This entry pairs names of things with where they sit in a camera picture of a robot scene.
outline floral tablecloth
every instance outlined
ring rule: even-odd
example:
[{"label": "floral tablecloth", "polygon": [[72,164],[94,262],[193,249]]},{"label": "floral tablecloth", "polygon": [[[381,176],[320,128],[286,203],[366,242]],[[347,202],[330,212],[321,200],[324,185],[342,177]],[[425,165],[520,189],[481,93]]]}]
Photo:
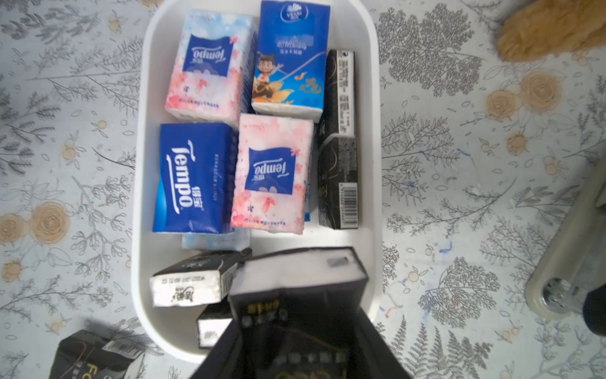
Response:
[{"label": "floral tablecloth", "polygon": [[[105,325],[187,378],[130,299],[141,47],[162,0],[0,2],[0,378],[46,377]],[[524,286],[606,150],[603,50],[506,64],[515,0],[365,0],[381,59],[383,289],[416,378],[602,378],[606,340]]]}]

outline cartoon character tissue pack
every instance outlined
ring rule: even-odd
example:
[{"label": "cartoon character tissue pack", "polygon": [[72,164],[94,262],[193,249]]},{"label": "cartoon character tissue pack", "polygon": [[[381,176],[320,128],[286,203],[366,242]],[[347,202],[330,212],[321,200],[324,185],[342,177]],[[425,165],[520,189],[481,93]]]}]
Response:
[{"label": "cartoon character tissue pack", "polygon": [[187,13],[165,109],[181,120],[224,122],[238,128],[250,110],[256,51],[251,16]]},{"label": "cartoon character tissue pack", "polygon": [[242,115],[231,225],[303,233],[313,122]]},{"label": "cartoon character tissue pack", "polygon": [[262,1],[252,104],[257,113],[320,120],[330,7]]},{"label": "cartoon character tissue pack", "polygon": [[226,124],[160,125],[154,232],[228,233],[238,136]]}]

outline pink floral tissue pack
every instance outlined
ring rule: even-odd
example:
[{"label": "pink floral tissue pack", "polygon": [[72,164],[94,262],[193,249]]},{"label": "pink floral tissue pack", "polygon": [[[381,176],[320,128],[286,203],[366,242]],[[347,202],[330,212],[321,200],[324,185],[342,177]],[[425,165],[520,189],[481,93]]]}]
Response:
[{"label": "pink floral tissue pack", "polygon": [[181,120],[238,129],[250,111],[257,26],[251,16],[191,10],[185,17],[165,109]]},{"label": "pink floral tissue pack", "polygon": [[240,117],[231,225],[303,233],[313,121]]}]

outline white plastic bin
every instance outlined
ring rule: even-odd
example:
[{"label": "white plastic bin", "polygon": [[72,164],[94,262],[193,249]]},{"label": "white plastic bin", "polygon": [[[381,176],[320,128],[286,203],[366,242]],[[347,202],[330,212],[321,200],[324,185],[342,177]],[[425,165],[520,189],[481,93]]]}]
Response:
[{"label": "white plastic bin", "polygon": [[[303,235],[270,234],[254,230],[255,255],[305,246],[354,246],[370,281],[362,307],[375,317],[382,288],[381,253],[381,135],[379,50],[374,24],[359,0],[311,0],[331,5],[329,47],[356,52],[358,94],[358,170],[360,223],[356,230],[331,230],[318,224],[317,209]],[[260,0],[167,0],[145,34],[139,99],[139,130],[135,178],[131,290],[137,316],[149,336],[182,360],[200,363],[196,318],[203,307],[153,308],[149,278],[155,272],[191,255],[181,249],[181,236],[152,233],[159,180],[160,123],[177,122],[164,110],[164,101],[185,14],[203,8],[259,16]]]}]

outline blue tempo tissue pack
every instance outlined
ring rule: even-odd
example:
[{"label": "blue tempo tissue pack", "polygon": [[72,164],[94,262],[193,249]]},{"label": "blue tempo tissue pack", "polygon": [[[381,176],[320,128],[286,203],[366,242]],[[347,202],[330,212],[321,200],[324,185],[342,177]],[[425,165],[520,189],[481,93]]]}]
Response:
[{"label": "blue tempo tissue pack", "polygon": [[238,136],[227,124],[160,125],[154,232],[227,233]]}]

